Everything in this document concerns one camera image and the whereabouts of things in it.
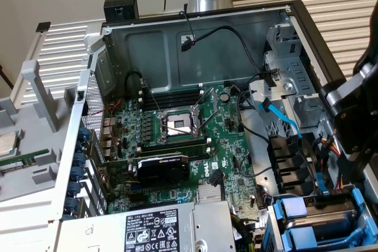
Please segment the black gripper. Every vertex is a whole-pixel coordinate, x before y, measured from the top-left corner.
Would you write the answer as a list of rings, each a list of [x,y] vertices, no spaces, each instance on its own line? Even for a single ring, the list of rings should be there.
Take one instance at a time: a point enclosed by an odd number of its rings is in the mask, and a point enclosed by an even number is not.
[[[349,80],[338,79],[320,90],[344,153],[337,166],[342,175],[361,175],[377,155],[377,6],[370,17],[369,44]]]

